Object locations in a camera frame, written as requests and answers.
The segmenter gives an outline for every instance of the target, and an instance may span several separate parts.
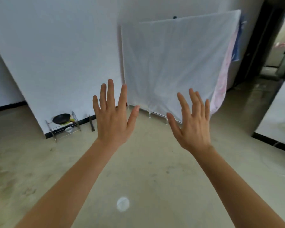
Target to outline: white sheet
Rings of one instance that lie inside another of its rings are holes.
[[[189,88],[199,91],[204,101],[212,99],[240,15],[230,11],[123,25],[128,104],[164,117],[171,112],[182,122],[177,92],[188,102]]]

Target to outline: right hand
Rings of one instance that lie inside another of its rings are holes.
[[[183,126],[180,128],[171,113],[167,113],[167,118],[172,132],[181,147],[188,150],[193,156],[209,150],[210,141],[210,103],[207,99],[205,105],[198,92],[189,89],[192,101],[192,113],[188,103],[181,93],[177,93],[181,104],[183,116]]]

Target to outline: left hand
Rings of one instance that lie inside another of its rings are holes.
[[[139,106],[135,106],[129,119],[127,120],[127,85],[122,85],[118,107],[115,107],[114,83],[108,80],[108,93],[106,84],[101,85],[100,107],[97,96],[93,97],[93,108],[97,119],[98,138],[104,145],[118,148],[131,136],[137,116]]]

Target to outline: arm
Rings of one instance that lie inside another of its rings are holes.
[[[178,93],[183,127],[172,114],[167,118],[179,144],[197,160],[226,208],[236,228],[285,227],[285,222],[216,152],[210,142],[210,103],[203,104],[198,92],[189,90],[192,113],[185,98]]]
[[[118,108],[115,107],[114,84],[101,86],[100,107],[93,97],[97,118],[98,138],[88,151],[64,176],[34,205],[16,225],[24,227],[71,227],[100,172],[114,152],[134,130],[139,107],[136,106],[127,122],[127,86],[122,86]]]

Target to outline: blue cloth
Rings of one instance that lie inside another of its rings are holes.
[[[244,28],[245,23],[246,22],[244,21],[244,16],[241,15],[240,20],[239,20],[239,31],[238,31],[238,34],[236,37],[236,43],[234,45],[233,52],[232,52],[232,60],[231,61],[233,61],[233,62],[239,61],[239,59],[240,59],[240,57],[239,57],[240,38],[241,38],[241,35],[243,32],[243,28]]]

